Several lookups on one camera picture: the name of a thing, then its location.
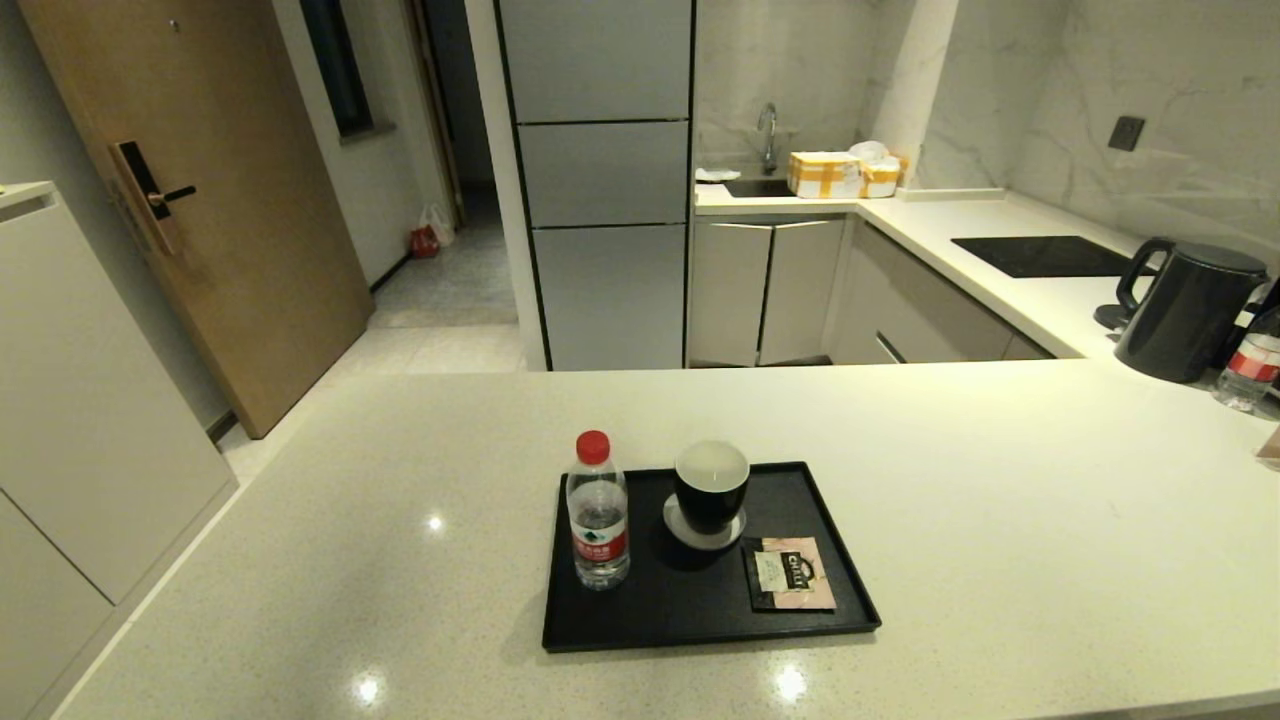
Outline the black rectangular serving tray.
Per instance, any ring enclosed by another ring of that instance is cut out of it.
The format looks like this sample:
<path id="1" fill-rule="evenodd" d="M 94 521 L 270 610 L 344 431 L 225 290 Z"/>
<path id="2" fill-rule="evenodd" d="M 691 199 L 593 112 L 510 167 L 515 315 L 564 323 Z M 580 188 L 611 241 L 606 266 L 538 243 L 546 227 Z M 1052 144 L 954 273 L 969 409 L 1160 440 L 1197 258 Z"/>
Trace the black rectangular serving tray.
<path id="1" fill-rule="evenodd" d="M 673 469 L 626 471 L 631 568 L 609 591 L 573 569 L 570 514 L 559 506 L 541 646 L 550 653 L 662 648 L 737 641 L 872 633 L 881 616 L 805 462 L 751 466 L 745 536 L 812 537 L 828 573 L 832 610 L 754 609 L 740 544 L 700 551 L 669 532 L 660 511 Z"/>

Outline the small box yellow tape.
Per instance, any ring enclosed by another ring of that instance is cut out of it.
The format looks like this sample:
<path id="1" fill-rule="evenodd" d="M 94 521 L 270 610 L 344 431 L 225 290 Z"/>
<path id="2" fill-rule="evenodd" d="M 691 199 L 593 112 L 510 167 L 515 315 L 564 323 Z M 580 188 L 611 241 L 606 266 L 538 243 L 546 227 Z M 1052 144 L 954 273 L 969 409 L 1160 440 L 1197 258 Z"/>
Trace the small box yellow tape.
<path id="1" fill-rule="evenodd" d="M 892 152 L 881 158 L 858 160 L 861 186 L 860 199 L 891 199 L 896 195 L 909 161 Z"/>

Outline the black electric kettle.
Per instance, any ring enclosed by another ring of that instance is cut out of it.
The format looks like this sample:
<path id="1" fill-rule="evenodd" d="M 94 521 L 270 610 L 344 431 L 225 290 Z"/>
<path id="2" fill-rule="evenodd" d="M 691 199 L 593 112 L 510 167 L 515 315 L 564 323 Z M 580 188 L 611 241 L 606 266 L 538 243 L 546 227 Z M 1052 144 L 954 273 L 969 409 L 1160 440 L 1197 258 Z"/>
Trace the black electric kettle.
<path id="1" fill-rule="evenodd" d="M 1116 288 L 1129 315 L 1115 357 L 1161 380 L 1198 380 L 1254 290 L 1268 279 L 1257 258 L 1212 245 L 1147 240 Z"/>

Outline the black induction cooktop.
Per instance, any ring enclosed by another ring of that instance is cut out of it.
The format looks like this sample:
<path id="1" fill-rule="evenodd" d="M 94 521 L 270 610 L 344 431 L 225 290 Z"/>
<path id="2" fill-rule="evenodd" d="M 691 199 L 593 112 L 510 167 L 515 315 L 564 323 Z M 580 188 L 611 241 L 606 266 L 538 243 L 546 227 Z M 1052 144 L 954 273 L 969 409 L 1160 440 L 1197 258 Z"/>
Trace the black induction cooktop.
<path id="1" fill-rule="evenodd" d="M 1129 258 L 1074 234 L 951 242 L 1014 279 L 1120 277 L 1130 265 Z"/>

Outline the black electronic door lock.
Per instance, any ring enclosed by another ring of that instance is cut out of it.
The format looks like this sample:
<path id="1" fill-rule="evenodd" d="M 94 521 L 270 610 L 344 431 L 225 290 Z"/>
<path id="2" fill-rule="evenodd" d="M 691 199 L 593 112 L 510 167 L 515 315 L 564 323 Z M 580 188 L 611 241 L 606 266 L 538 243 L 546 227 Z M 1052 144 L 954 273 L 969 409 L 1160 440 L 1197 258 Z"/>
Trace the black electronic door lock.
<path id="1" fill-rule="evenodd" d="M 111 160 L 120 173 L 125 193 L 140 210 L 143 224 L 164 256 L 174 258 L 180 250 L 180 228 L 170 205 L 198 192 L 195 184 L 161 191 L 136 141 L 109 143 Z"/>

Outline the grey sink cabinet door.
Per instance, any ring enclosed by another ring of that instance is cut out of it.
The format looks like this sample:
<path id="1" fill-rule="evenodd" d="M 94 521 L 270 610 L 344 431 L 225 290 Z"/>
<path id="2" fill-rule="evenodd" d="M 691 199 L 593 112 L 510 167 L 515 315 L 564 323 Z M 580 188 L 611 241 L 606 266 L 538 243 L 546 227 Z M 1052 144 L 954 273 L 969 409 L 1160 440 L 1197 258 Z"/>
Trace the grey sink cabinet door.
<path id="1" fill-rule="evenodd" d="M 826 219 L 774 228 L 759 364 L 791 363 L 823 354 L 844 225 L 842 219 Z"/>
<path id="2" fill-rule="evenodd" d="M 687 328 L 692 364 L 756 364 L 772 233 L 769 225 L 695 225 Z"/>

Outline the round white coaster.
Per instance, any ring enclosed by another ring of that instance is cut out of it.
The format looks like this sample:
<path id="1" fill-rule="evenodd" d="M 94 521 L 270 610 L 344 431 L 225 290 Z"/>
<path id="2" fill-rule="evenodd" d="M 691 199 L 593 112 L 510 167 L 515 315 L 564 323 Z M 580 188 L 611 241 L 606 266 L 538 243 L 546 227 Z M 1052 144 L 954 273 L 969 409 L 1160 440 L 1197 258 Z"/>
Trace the round white coaster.
<path id="1" fill-rule="evenodd" d="M 746 509 L 740 509 L 726 524 L 717 527 L 699 525 L 685 515 L 676 493 L 672 493 L 666 500 L 662 516 L 667 529 L 677 541 L 691 550 L 703 552 L 727 550 L 739 541 L 748 525 Z"/>

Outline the pink tea bag packet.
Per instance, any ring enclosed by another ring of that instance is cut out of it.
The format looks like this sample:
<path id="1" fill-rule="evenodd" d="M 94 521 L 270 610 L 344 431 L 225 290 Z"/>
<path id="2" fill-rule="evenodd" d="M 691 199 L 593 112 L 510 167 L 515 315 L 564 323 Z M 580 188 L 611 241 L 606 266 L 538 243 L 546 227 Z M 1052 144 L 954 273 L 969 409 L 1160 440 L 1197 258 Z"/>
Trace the pink tea bag packet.
<path id="1" fill-rule="evenodd" d="M 838 607 L 814 537 L 744 537 L 748 597 L 756 611 L 826 612 Z"/>

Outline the black cup white inside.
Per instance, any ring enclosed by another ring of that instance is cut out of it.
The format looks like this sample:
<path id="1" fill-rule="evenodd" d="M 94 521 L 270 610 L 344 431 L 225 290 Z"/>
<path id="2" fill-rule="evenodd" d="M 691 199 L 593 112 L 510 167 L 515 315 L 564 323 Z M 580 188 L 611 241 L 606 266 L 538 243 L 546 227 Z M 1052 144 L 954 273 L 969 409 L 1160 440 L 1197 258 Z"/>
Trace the black cup white inside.
<path id="1" fill-rule="evenodd" d="M 675 461 L 675 496 L 692 529 L 710 534 L 742 510 L 750 462 L 733 445 L 705 439 L 686 447 Z"/>

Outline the clear water bottle red label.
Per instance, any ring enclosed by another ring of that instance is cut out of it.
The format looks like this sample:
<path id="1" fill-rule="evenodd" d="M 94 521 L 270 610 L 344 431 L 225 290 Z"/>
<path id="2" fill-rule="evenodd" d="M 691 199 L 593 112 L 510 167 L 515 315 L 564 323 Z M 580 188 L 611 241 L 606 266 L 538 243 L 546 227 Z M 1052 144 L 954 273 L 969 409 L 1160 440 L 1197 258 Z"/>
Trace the clear water bottle red label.
<path id="1" fill-rule="evenodd" d="M 564 480 L 575 571 L 590 591 L 620 585 L 630 570 L 628 487 L 609 436 L 585 430 Z"/>
<path id="2" fill-rule="evenodd" d="M 1212 391 L 1224 406 L 1253 413 L 1280 377 L 1280 304 L 1247 328 Z"/>

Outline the white tall cabinet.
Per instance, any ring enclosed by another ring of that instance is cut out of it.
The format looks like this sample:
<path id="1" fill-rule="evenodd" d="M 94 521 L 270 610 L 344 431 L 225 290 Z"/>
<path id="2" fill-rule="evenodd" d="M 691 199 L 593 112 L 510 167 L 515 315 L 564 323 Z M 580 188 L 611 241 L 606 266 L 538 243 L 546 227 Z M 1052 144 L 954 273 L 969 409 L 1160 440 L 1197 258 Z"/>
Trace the white tall cabinet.
<path id="1" fill-rule="evenodd" d="M 236 488 L 55 184 L 0 190 L 0 720 L 49 716 Z"/>

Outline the wooden entrance door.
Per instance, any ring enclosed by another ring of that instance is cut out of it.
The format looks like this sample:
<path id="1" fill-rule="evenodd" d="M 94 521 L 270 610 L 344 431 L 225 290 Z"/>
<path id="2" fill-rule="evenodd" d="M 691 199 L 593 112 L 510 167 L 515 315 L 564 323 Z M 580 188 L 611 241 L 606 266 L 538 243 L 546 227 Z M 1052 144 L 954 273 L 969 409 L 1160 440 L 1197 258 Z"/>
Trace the wooden entrance door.
<path id="1" fill-rule="evenodd" d="M 268 436 L 372 314 L 273 0 L 17 0 L 99 176 L 248 437 Z M 164 256 L 109 143 L 170 205 Z"/>

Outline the large box yellow tape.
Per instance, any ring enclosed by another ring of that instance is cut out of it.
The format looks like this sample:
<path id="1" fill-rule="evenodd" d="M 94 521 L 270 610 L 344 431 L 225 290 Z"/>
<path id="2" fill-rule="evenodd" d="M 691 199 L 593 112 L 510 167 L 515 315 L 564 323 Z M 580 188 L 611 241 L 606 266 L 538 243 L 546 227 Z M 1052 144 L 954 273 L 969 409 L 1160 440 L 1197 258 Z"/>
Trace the large box yellow tape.
<path id="1" fill-rule="evenodd" d="M 791 152 L 787 186 L 800 199 L 864 199 L 861 161 L 850 152 Z"/>

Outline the tall grey refrigerator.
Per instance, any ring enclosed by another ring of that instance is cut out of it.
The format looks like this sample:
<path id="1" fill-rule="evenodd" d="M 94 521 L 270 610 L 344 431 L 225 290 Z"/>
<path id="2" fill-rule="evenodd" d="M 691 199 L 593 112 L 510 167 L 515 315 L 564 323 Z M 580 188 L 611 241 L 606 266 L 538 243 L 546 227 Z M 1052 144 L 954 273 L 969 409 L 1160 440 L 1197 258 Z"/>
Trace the tall grey refrigerator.
<path id="1" fill-rule="evenodd" d="M 684 363 L 695 0 L 495 0 L 550 368 Z"/>

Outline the grey lower kitchen cabinet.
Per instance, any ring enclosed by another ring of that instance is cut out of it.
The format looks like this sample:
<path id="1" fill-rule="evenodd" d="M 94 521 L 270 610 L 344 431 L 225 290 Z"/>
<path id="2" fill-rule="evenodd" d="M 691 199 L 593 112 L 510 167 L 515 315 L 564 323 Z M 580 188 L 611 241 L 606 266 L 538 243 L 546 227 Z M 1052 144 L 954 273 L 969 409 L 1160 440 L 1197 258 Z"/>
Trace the grey lower kitchen cabinet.
<path id="1" fill-rule="evenodd" d="M 1052 356 L 863 220 L 847 246 L 828 355 L 838 365 Z"/>

